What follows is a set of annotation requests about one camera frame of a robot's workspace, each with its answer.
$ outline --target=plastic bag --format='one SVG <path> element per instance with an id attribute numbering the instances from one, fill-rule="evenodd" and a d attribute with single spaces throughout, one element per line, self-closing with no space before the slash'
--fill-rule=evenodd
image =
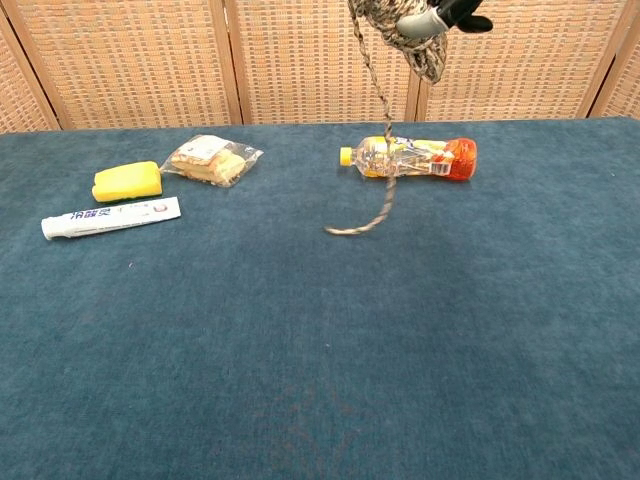
<path id="1" fill-rule="evenodd" d="M 219 187 L 231 187 L 247 173 L 264 152 L 215 135 L 196 135 L 178 147 L 160 167 Z"/>

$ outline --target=woven panel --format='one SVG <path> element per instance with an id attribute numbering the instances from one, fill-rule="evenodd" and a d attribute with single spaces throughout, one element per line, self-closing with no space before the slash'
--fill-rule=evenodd
<path id="1" fill-rule="evenodd" d="M 51 130 L 5 35 L 0 36 L 0 133 Z"/>
<path id="2" fill-rule="evenodd" d="M 345 0 L 235 3 L 230 22 L 241 51 L 234 45 L 234 61 L 245 72 L 243 113 L 249 108 L 253 123 L 382 121 Z M 365 20 L 361 27 L 393 117 L 404 119 L 408 64 Z"/>
<path id="3" fill-rule="evenodd" d="M 604 115 L 625 115 L 640 120 L 640 39 L 638 38 L 635 39 L 635 48 L 616 81 Z"/>
<path id="4" fill-rule="evenodd" d="M 230 123 L 207 0 L 10 0 L 68 128 Z"/>
<path id="5" fill-rule="evenodd" d="M 494 31 L 449 34 L 449 58 L 429 90 L 427 120 L 573 118 L 625 6 L 620 0 L 485 2 Z"/>

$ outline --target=toothpaste tube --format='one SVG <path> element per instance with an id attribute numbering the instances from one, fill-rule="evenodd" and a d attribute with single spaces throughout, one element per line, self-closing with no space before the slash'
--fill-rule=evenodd
<path id="1" fill-rule="evenodd" d="M 42 220 L 42 233 L 47 240 L 54 237 L 80 237 L 96 233 L 162 222 L 180 216 L 178 198 L 161 198 L 147 202 L 67 213 Z"/>

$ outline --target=table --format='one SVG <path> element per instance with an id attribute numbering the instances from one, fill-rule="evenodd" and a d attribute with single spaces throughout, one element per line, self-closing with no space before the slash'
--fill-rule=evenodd
<path id="1" fill-rule="evenodd" d="M 469 182 L 338 166 L 379 124 L 0 136 L 4 479 L 640 475 L 640 123 L 468 136 Z M 93 174 L 198 133 L 264 150 L 179 219 L 47 241 Z"/>

